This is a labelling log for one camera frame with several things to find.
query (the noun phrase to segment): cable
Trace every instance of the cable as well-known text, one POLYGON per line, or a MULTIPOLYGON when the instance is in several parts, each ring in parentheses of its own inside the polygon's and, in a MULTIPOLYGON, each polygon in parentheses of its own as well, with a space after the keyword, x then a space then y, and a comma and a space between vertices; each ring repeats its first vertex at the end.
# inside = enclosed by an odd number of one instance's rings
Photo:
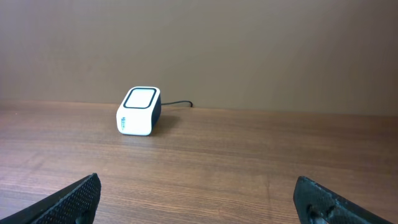
POLYGON ((175 101, 175 102, 170 102, 170 103, 162 103, 163 105, 170 105, 170 104, 175 104, 175 103, 190 103, 191 107, 193 107, 193 103, 189 100, 180 100, 180 101, 175 101))

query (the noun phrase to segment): white cube-shaped device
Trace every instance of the white cube-shaped device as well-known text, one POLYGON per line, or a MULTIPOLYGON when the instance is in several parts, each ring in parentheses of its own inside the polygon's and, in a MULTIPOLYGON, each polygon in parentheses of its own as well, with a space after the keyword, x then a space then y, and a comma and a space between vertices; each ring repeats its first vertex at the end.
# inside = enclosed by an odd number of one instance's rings
POLYGON ((118 130, 122 134, 149 135, 159 119, 161 104, 158 88, 131 88, 116 113, 118 130))

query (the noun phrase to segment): blue logo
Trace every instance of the blue logo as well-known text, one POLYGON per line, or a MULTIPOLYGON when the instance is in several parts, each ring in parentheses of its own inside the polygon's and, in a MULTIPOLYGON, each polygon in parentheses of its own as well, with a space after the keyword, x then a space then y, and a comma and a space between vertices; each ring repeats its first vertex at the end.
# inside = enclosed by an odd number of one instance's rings
POLYGON ((122 117, 122 130, 124 130, 125 124, 126 124, 126 118, 122 117))

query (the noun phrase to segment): wall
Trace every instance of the wall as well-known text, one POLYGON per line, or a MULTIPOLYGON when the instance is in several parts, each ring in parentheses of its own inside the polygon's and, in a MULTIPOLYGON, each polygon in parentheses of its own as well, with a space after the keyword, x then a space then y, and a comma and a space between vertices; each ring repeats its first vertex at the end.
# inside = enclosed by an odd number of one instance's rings
POLYGON ((398 114, 398 1, 2 0, 0 98, 398 114))

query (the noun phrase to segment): brown tabletop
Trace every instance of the brown tabletop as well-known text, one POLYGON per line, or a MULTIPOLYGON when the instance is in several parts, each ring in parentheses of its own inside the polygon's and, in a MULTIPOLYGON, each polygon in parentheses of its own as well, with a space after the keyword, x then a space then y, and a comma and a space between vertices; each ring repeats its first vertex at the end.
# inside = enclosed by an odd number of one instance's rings
POLYGON ((398 118, 164 106, 142 137, 117 108, 0 102, 0 218, 96 172, 95 223, 298 223, 300 175, 398 222, 398 118))

